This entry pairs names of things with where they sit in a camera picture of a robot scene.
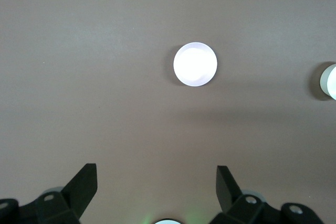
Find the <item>gray surface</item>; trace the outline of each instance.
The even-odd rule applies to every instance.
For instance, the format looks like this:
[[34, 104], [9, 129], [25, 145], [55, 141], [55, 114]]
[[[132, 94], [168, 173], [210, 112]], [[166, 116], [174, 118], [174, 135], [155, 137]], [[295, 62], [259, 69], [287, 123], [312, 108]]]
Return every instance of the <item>gray surface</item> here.
[[[336, 222], [336, 0], [0, 0], [0, 198], [28, 203], [85, 163], [82, 223], [208, 223], [216, 165], [279, 208]], [[191, 88], [174, 54], [218, 71]]]

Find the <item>white circular object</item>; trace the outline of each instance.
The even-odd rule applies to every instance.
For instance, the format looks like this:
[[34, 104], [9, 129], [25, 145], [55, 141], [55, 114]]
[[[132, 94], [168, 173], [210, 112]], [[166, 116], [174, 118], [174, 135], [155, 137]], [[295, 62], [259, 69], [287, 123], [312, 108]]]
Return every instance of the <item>white circular object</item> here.
[[217, 58], [206, 44], [192, 42], [179, 49], [174, 59], [177, 78], [192, 87], [208, 83], [217, 70]]
[[165, 220], [160, 220], [156, 222], [155, 224], [181, 224], [181, 223], [176, 220], [165, 219]]
[[321, 89], [336, 100], [336, 64], [329, 66], [320, 79]]

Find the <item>black bracket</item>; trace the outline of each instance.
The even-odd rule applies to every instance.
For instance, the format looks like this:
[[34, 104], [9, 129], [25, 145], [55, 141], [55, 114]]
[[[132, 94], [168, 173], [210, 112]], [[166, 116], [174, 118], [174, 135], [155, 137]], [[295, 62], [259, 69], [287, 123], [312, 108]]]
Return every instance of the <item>black bracket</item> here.
[[210, 224], [323, 224], [302, 204], [286, 203], [279, 211], [254, 195], [244, 195], [226, 166], [217, 167], [216, 193], [223, 212]]
[[62, 189], [18, 206], [16, 199], [0, 199], [0, 224], [79, 224], [97, 192], [96, 164], [86, 164]]

